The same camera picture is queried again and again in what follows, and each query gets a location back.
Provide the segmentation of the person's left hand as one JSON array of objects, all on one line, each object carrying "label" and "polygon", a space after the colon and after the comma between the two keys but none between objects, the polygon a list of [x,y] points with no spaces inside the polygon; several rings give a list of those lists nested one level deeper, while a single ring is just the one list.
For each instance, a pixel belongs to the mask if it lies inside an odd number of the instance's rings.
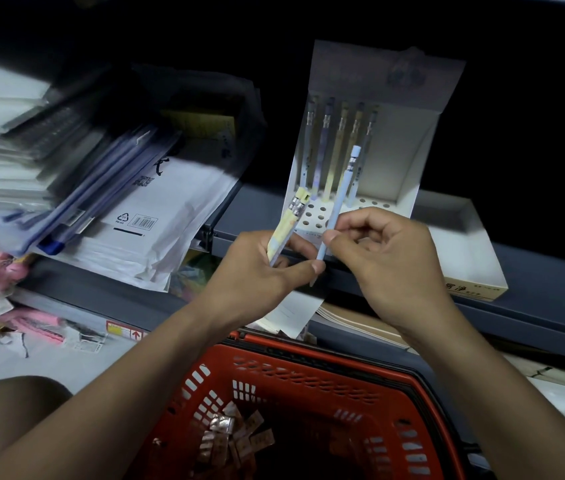
[{"label": "person's left hand", "polygon": [[[209,328],[209,333],[226,337],[263,318],[286,298],[268,295],[273,268],[268,244],[272,235],[273,230],[240,233],[204,290],[187,306],[197,321]],[[315,246],[296,234],[288,246],[305,260],[317,260]]]}]

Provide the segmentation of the light blue eraser-tipped pencil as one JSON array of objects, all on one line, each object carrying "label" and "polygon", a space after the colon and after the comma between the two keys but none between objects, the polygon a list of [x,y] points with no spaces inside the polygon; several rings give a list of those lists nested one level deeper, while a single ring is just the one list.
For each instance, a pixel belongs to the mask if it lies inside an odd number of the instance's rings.
[{"label": "light blue eraser-tipped pencil", "polygon": [[354,174],[354,169],[356,168],[356,164],[358,162],[360,153],[361,153],[361,146],[354,145],[352,147],[349,162],[343,173],[342,182],[338,186],[338,190],[336,192],[335,202],[333,204],[332,213],[327,222],[326,230],[333,230],[335,228],[336,222],[338,220],[338,216],[340,215],[343,202],[345,200],[345,196],[349,190],[349,185],[351,184],[352,176]]}]

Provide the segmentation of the white paper sheet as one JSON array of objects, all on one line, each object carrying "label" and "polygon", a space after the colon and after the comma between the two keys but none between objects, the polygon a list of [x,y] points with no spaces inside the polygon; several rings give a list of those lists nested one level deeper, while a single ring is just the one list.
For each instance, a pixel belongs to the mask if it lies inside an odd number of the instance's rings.
[{"label": "white paper sheet", "polygon": [[246,325],[246,328],[270,333],[288,339],[303,339],[308,324],[324,298],[293,291],[263,318]]}]

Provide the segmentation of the stack of brown notebooks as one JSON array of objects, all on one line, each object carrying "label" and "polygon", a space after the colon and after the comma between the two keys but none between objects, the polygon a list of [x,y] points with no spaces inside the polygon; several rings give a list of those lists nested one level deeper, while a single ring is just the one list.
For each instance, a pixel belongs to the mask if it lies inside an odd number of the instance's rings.
[{"label": "stack of brown notebooks", "polygon": [[343,326],[351,331],[357,331],[368,337],[379,339],[393,346],[417,354],[399,332],[392,326],[386,324],[377,317],[356,312],[348,308],[342,308],[327,302],[323,302],[317,310],[317,314],[334,324]]}]

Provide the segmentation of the grey-blue pencil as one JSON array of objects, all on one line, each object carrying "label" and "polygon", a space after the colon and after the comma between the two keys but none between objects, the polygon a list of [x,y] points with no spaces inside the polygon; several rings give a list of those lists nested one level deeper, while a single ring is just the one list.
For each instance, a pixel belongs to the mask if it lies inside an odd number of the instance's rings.
[{"label": "grey-blue pencil", "polygon": [[310,96],[306,107],[306,122],[304,126],[303,159],[301,164],[300,187],[308,186],[308,178],[311,167],[311,140],[313,136],[313,125],[318,105],[318,97]]}]

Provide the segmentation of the tan pencil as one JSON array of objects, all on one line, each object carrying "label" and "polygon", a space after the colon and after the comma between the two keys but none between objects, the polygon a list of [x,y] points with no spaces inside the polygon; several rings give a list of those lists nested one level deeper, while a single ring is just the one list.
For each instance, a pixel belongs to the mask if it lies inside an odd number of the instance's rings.
[{"label": "tan pencil", "polygon": [[357,139],[358,139],[358,133],[359,133],[359,128],[361,126],[361,121],[363,119],[363,115],[365,112],[365,103],[364,102],[359,102],[357,107],[356,107],[356,113],[355,113],[355,117],[354,117],[354,121],[352,123],[352,128],[351,131],[349,132],[348,138],[347,138],[347,145],[345,148],[345,155],[344,155],[344,160],[343,160],[343,164],[345,169],[348,166],[348,162],[350,160],[351,157],[351,151],[353,146],[357,143]]}]

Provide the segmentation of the white cardboard pencil display box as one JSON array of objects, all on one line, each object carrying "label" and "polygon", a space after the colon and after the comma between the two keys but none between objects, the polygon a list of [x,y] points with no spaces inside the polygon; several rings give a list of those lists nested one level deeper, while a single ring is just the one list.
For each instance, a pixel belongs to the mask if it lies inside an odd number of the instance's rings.
[{"label": "white cardboard pencil display box", "polygon": [[427,55],[415,47],[396,52],[335,41],[315,41],[306,108],[299,127],[283,209],[287,208],[300,187],[304,126],[310,96],[318,97],[306,187],[310,193],[327,100],[335,98],[332,117],[340,113],[341,101],[346,100],[349,117],[331,199],[322,201],[331,153],[328,145],[335,132],[333,123],[329,128],[318,198],[308,201],[295,232],[319,247],[343,179],[347,138],[359,102],[365,103],[365,112],[355,145],[362,144],[373,107],[378,105],[380,108],[354,201],[356,206],[347,207],[348,190],[341,212],[376,207],[409,217],[440,115],[450,101],[465,66],[465,61]]}]

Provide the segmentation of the stack of white mailing envelopes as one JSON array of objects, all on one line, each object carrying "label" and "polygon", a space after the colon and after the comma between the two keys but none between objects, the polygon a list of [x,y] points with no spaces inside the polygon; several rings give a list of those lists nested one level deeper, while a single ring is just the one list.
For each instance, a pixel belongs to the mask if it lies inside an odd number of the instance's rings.
[{"label": "stack of white mailing envelopes", "polygon": [[57,255],[36,254],[166,292],[191,241],[228,196],[249,158],[224,158],[213,141],[193,141],[146,171],[131,191]]}]

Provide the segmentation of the pile of small brown packets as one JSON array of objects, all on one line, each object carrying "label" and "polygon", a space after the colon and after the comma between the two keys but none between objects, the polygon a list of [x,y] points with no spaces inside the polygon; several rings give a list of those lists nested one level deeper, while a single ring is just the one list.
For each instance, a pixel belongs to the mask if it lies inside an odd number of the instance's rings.
[{"label": "pile of small brown packets", "polygon": [[256,454],[275,445],[259,411],[244,417],[235,402],[205,398],[194,414],[202,437],[190,480],[255,480]]}]

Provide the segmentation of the yellow notepad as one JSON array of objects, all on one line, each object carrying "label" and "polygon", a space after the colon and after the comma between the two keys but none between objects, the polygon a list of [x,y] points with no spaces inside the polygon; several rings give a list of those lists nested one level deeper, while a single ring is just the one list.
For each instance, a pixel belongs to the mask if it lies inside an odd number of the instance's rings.
[{"label": "yellow notepad", "polygon": [[235,118],[228,114],[195,109],[162,109],[160,114],[186,137],[216,139],[220,134],[237,137]]}]

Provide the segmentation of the grey metal shelf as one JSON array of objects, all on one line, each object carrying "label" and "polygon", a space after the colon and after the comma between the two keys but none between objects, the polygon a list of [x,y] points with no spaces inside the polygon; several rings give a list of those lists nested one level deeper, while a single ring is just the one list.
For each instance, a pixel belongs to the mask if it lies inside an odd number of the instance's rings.
[{"label": "grey metal shelf", "polygon": [[[455,298],[480,330],[565,355],[565,190],[557,184],[425,184],[472,199],[502,266],[509,290],[492,303]],[[184,302],[55,260],[38,260],[17,291],[151,331]]]}]

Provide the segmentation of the black bag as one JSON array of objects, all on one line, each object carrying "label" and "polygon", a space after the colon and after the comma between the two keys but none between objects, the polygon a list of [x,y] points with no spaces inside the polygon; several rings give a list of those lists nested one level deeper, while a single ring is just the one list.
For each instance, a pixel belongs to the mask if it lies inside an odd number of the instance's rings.
[{"label": "black bag", "polygon": [[149,64],[132,64],[131,68],[159,113],[162,109],[195,109],[234,116],[236,138],[224,134],[216,139],[190,138],[176,129],[187,144],[209,146],[216,153],[214,166],[233,178],[243,175],[264,141],[267,128],[260,90],[254,82],[225,73]]}]

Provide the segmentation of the stack of blue plastic folders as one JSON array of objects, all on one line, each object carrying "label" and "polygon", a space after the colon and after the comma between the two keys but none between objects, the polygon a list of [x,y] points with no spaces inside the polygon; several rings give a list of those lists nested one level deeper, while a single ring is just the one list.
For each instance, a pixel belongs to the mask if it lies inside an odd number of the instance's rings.
[{"label": "stack of blue plastic folders", "polygon": [[169,123],[128,130],[89,154],[95,160],[52,210],[25,218],[0,210],[0,251],[21,257],[34,248],[57,255],[93,218],[116,202],[145,171],[178,145],[182,133]]}]

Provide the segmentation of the person's knee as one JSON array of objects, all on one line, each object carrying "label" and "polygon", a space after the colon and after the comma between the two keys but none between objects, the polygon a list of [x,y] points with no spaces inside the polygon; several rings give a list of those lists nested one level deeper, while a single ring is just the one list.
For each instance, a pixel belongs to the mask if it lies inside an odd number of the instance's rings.
[{"label": "person's knee", "polygon": [[0,379],[0,453],[72,396],[67,387],[51,378]]}]

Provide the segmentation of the stack of white notebooks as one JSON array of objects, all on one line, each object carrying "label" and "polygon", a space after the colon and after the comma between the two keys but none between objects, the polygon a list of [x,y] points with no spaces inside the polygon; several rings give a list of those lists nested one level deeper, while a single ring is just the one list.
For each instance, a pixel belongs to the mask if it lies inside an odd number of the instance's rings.
[{"label": "stack of white notebooks", "polygon": [[0,208],[47,210],[107,142],[113,66],[60,53],[0,54]]}]

